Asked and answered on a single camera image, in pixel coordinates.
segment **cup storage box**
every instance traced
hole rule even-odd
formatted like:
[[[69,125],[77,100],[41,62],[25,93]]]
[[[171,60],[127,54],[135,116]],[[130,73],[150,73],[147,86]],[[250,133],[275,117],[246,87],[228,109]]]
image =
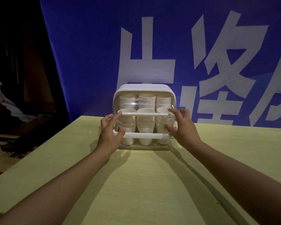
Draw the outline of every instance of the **cup storage box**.
[[[120,148],[170,148],[175,142],[164,128],[175,127],[175,116],[168,108],[176,109],[176,97],[163,84],[125,84],[113,97],[113,114],[122,111],[114,133],[126,128]]]

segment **stack of cups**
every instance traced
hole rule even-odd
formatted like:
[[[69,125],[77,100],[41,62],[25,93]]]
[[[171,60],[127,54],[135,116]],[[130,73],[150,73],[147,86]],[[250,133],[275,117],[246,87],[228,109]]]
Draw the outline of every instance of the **stack of cups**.
[[[153,109],[141,108],[137,110],[137,113],[155,113]],[[137,116],[137,126],[140,133],[153,133],[155,126],[155,116]],[[149,145],[152,143],[152,139],[141,139],[142,145]]]
[[[171,97],[169,95],[156,96],[156,109],[159,107],[172,107]]]
[[[140,94],[139,95],[139,108],[150,108],[155,110],[155,98],[153,94]]]
[[[122,113],[135,113],[136,110],[132,108],[125,108],[120,109],[118,113],[122,111]],[[135,116],[131,115],[121,115],[119,118],[119,127],[120,128],[126,128],[127,133],[134,133],[136,128],[136,118]],[[124,145],[131,145],[134,142],[134,138],[123,138],[122,144]]]
[[[120,109],[132,108],[135,109],[135,95],[133,94],[124,94],[120,95]]]
[[[169,133],[168,130],[165,129],[165,125],[172,126],[174,124],[174,114],[168,111],[168,107],[157,108],[157,113],[167,113],[168,114],[168,116],[156,117],[157,133]],[[170,142],[170,140],[169,139],[158,139],[157,142],[162,145],[166,145]]]

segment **table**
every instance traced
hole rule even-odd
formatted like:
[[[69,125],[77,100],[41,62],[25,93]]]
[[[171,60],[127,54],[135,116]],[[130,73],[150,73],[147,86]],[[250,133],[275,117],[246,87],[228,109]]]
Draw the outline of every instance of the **table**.
[[[81,116],[0,175],[0,213],[94,149],[101,117]],[[281,182],[281,129],[196,124],[203,141]],[[65,219],[80,224],[257,224],[179,144],[117,150]]]

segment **white bar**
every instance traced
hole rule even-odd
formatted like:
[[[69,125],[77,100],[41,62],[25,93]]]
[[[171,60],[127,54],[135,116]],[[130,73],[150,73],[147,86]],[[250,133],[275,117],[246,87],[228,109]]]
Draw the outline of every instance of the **white bar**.
[[[140,133],[140,132],[127,132],[123,136],[124,138],[139,138],[139,139],[169,139],[170,135],[167,133]]]
[[[167,113],[122,113],[127,116],[168,116]]]

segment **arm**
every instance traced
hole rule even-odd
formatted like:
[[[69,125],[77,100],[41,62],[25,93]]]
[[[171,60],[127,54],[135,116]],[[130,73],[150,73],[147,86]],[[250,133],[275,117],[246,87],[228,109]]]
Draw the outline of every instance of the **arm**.
[[[96,149],[16,204],[0,218],[0,225],[62,224],[103,163],[118,148],[125,129],[121,129],[116,136],[112,129],[120,115],[105,116],[101,120],[102,130]]]
[[[281,183],[202,142],[189,110],[169,111],[175,114],[178,129],[166,126],[168,131],[209,170],[236,202],[259,224],[281,224]]]

